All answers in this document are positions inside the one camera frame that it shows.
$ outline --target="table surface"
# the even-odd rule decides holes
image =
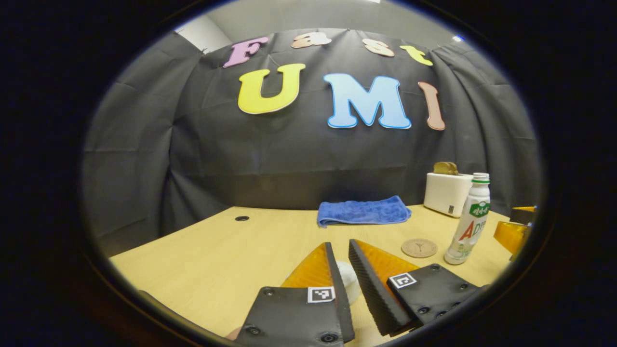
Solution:
[[[507,217],[490,212],[470,258],[450,265],[443,255],[458,219],[423,205],[409,208],[412,216],[401,224],[320,228],[317,211],[231,207],[110,260],[136,289],[221,336],[244,323],[261,287],[280,286],[325,241],[339,261],[349,262],[349,239],[355,238],[420,267],[440,264],[476,286],[493,282],[509,265],[511,254],[493,238],[497,222]],[[240,215],[250,219],[235,221]],[[434,241],[437,253],[423,259],[405,255],[401,245],[411,238]],[[392,339],[379,334],[362,295],[351,312],[355,339],[346,346],[375,346]]]

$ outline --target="bottle cap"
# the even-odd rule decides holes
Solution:
[[[489,174],[484,172],[474,172],[473,178],[471,179],[474,183],[485,183],[488,184],[491,181],[489,180]]]

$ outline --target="folded towel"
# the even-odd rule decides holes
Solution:
[[[405,222],[412,212],[405,207],[398,195],[381,201],[345,201],[321,203],[317,224],[394,224]]]

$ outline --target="letter m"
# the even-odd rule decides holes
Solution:
[[[400,102],[398,80],[377,76],[367,92],[358,81],[346,73],[329,73],[323,79],[332,86],[334,115],[328,119],[330,127],[353,128],[358,124],[358,120],[351,114],[350,103],[368,126],[375,121],[380,105],[379,124],[384,128],[408,129],[412,126]]]

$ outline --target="white bottle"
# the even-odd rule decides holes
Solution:
[[[489,174],[475,172],[471,183],[457,231],[444,255],[444,260],[453,265],[462,264],[469,257],[471,249],[480,239],[491,207]]]

